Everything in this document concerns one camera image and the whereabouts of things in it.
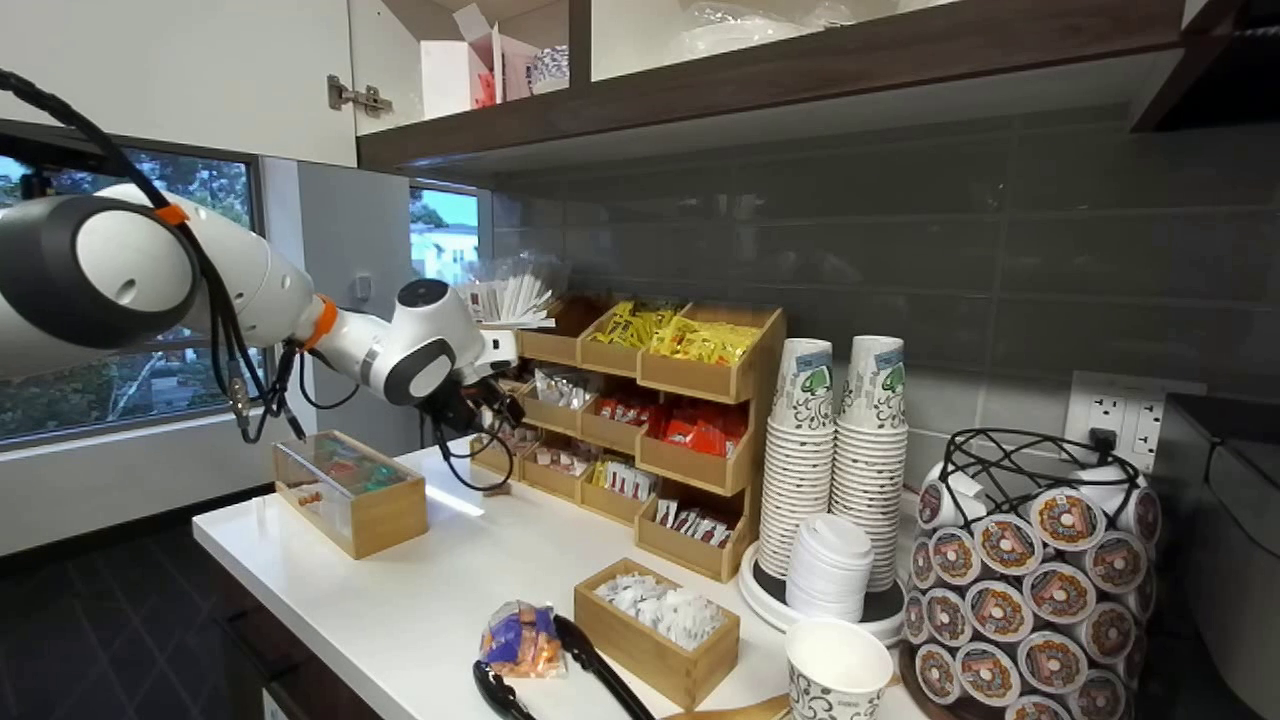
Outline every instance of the shelf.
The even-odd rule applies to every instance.
[[[1160,51],[1181,49],[1181,14],[1172,0],[962,0],[374,132],[361,138],[361,170],[485,175],[606,162],[636,151],[609,138],[642,127],[642,151],[712,149],[777,138],[777,111],[802,111],[791,132],[848,132],[848,118],[903,118],[893,95],[919,119],[1065,109],[1071,94],[1122,100],[1151,84]]]

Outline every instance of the coffee pod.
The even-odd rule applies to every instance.
[[[987,707],[1008,707],[1023,692],[1018,663],[998,643],[966,643],[958,667],[966,692]]]
[[[1148,547],[1166,535],[1166,510],[1156,490],[1135,490],[1122,513],[1122,528],[1135,532]]]
[[[1027,578],[1040,569],[1045,547],[1020,517],[987,517],[975,526],[975,557],[1005,578]]]
[[[1145,632],[1135,632],[1122,672],[1126,672],[1129,683],[1145,682],[1145,672],[1148,672],[1148,636]]]
[[[930,616],[923,616],[923,596],[913,594],[903,606],[903,636],[907,643],[923,643],[930,640]]]
[[[916,682],[919,682],[919,692],[937,705],[958,705],[962,701],[962,672],[958,672],[958,661],[953,654],[937,650],[937,643],[923,643],[916,654]]]
[[[923,528],[962,528],[966,522],[975,526],[992,513],[981,492],[986,484],[975,484],[974,477],[941,477],[941,469],[933,469],[919,490],[916,517]]]
[[[1160,602],[1156,572],[1148,572],[1148,578],[1135,583],[1135,594],[1126,596],[1126,609],[1133,609],[1133,616],[1139,616],[1139,622],[1151,622],[1156,602]]]
[[[1076,628],[1086,654],[1099,663],[1122,663],[1135,643],[1135,622],[1126,606],[1098,606],[1098,614]]]
[[[1148,547],[1129,532],[1104,532],[1104,541],[1086,554],[1086,572],[1099,594],[1135,594],[1148,578]]]
[[[1071,490],[1036,495],[1027,522],[1047,547],[1065,554],[1088,554],[1104,535],[1104,513]]]
[[[1098,594],[1081,569],[1040,564],[1033,578],[1023,578],[1023,602],[1047,624],[1081,624],[1092,614]]]
[[[962,650],[974,640],[974,624],[966,616],[966,602],[948,589],[933,589],[923,596],[923,616],[930,616],[930,632],[948,643],[948,650]]]
[[[913,544],[913,583],[916,589],[933,589],[937,583],[937,569],[933,569],[933,554],[930,554],[930,535],[923,532]]]
[[[1047,698],[1020,698],[1005,720],[1071,720],[1056,701]]]
[[[1088,672],[1088,682],[1069,698],[1076,720],[1122,720],[1129,707],[1129,689],[1116,672]]]
[[[1088,675],[1088,657],[1060,632],[1033,632],[1018,643],[1018,667],[1040,692],[1076,692]]]
[[[930,541],[930,557],[941,580],[948,583],[974,583],[981,578],[981,561],[975,561],[975,544],[969,535],[969,528],[941,528]]]
[[[1036,624],[1027,602],[1000,580],[974,583],[966,594],[966,614],[969,614],[969,624],[998,643],[1018,643]]]

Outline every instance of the cabinet door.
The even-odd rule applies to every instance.
[[[117,138],[355,165],[343,0],[3,0],[0,68]],[[0,95],[0,118],[40,119]]]

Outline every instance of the wooden organizer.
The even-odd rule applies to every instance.
[[[272,445],[272,477],[355,561],[429,532],[423,480],[343,432],[321,432],[303,448]]]
[[[777,380],[777,361],[780,343],[788,337],[783,313],[780,310],[720,310],[720,304],[686,304],[682,317],[687,321],[707,321],[707,325],[741,325],[741,328],[761,328],[756,339],[737,356],[737,366],[698,366],[698,361],[671,361],[657,351],[634,351],[634,348],[613,348],[596,343],[596,328],[613,317],[596,317],[576,339],[555,337],[555,333],[520,333],[520,361],[537,366],[562,366],[562,368],[581,368],[581,371],[606,371],[606,376],[623,376],[636,380],[642,388],[669,394],[669,395],[692,395],[707,405],[751,405],[748,407],[748,432],[734,448],[734,458],[706,458],[657,438],[646,438],[634,424],[606,420],[596,411],[569,411],[552,405],[524,405],[533,429],[549,429],[555,438],[571,438],[593,448],[623,452],[636,458],[636,469],[671,480],[687,490],[692,495],[707,504],[741,504],[737,532],[725,547],[675,535],[648,517],[646,504],[623,501],[609,490],[581,484],[576,504],[613,517],[622,526],[636,526],[636,544],[669,557],[701,578],[712,580],[734,580],[748,544],[756,541],[756,504],[761,504],[761,474],[766,474],[766,417],[774,405],[774,380]]]
[[[617,663],[636,672],[646,683],[664,692],[671,705],[698,707],[706,698],[712,698],[712,689],[737,663],[741,616],[720,609],[725,614],[720,628],[701,650],[687,654],[596,596],[596,589],[617,578],[657,578],[659,583],[671,583],[669,578],[659,578],[636,561],[617,561],[606,572],[596,572],[571,589],[576,624],[593,636],[593,643],[606,657],[613,657]]]

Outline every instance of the black cable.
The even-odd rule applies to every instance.
[[[49,111],[64,127],[78,127],[80,138],[89,138],[112,165],[124,170],[124,179],[131,179],[153,208],[168,208],[168,197],[131,165],[131,158],[105,127],[96,127],[89,118],[80,118],[69,100],[38,90],[33,80],[23,80],[10,68],[0,68],[0,90],[23,104]],[[213,257],[206,252],[206,245],[198,242],[198,232],[190,226],[168,226],[168,227],[191,252],[202,282],[207,290],[207,361],[213,361],[207,368],[213,368],[217,388],[229,395],[229,405],[238,411],[242,440],[258,445],[264,438],[270,417],[288,417],[288,424],[300,429],[295,417],[288,411],[288,395],[284,394],[272,395],[261,368],[254,366],[254,348],[242,333],[238,300],[231,300],[223,277],[217,272]],[[258,429],[249,424],[249,399],[246,399],[246,388],[238,383],[242,376],[249,376],[254,395],[264,405],[264,417]]]
[[[321,411],[337,411],[337,407],[343,407],[343,405],[354,405],[354,399],[361,395],[361,380],[354,380],[349,395],[341,395],[341,399],[318,399],[312,388],[308,388],[308,366],[303,366],[303,361],[300,361],[300,368],[295,368],[295,383],[300,383],[300,395],[303,395],[312,407],[321,407]]]

